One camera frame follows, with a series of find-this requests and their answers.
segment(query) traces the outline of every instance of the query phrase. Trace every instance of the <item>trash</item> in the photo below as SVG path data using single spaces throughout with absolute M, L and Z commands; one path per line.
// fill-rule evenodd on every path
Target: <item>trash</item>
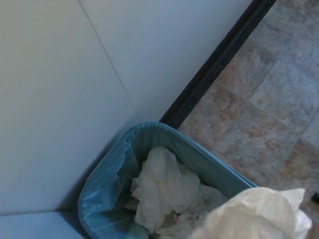
M 299 209 L 304 189 L 247 189 L 212 211 L 189 239 L 304 239 L 311 220 Z
M 124 208 L 131 211 L 137 211 L 138 205 L 139 205 L 139 200 L 137 200 L 136 198 L 133 198 L 132 200 L 129 201 L 129 203 L 127 203 L 124 206 Z
M 210 210 L 227 201 L 219 190 L 201 185 L 198 175 L 164 147 L 149 152 L 131 191 L 139 200 L 135 223 L 164 238 L 185 238 Z
M 81 191 L 78 215 L 90 238 L 147 239 L 149 232 L 134 222 L 136 212 L 124 206 L 132 199 L 132 180 L 152 148 L 172 152 L 205 185 L 232 198 L 255 183 L 177 130 L 160 122 L 138 124 L 119 137 L 101 159 Z

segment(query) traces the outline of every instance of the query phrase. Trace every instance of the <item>used tissue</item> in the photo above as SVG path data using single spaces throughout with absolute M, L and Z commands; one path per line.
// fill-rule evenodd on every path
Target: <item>used tissue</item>
M 165 238 L 185 237 L 209 211 L 227 201 L 219 190 L 202 185 L 198 175 L 164 147 L 149 152 L 131 191 L 139 200 L 135 222 Z
M 189 239 L 305 239 L 311 220 L 299 209 L 304 189 L 247 189 L 212 211 Z

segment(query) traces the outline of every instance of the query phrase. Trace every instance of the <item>white wall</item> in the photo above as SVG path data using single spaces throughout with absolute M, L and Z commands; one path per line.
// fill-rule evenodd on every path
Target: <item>white wall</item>
M 101 45 L 77 0 L 1 0 L 0 215 L 70 207 L 103 147 L 159 120 L 250 2 L 81 0 Z
M 142 120 L 159 120 L 252 0 L 80 0 Z

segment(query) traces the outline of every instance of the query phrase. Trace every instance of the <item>trash can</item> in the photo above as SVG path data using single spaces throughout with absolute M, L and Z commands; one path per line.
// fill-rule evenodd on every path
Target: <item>trash can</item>
M 78 201 L 78 215 L 94 239 L 148 238 L 134 223 L 134 212 L 123 207 L 130 199 L 132 179 L 138 177 L 149 151 L 162 146 L 197 173 L 201 181 L 227 198 L 257 185 L 177 130 L 159 122 L 139 124 L 126 132 L 87 179 Z

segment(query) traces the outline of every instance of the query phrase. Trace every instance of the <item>tiled floor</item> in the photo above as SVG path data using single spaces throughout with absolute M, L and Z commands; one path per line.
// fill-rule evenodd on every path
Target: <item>tiled floor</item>
M 261 186 L 305 188 L 319 239 L 319 0 L 277 0 L 179 131 Z

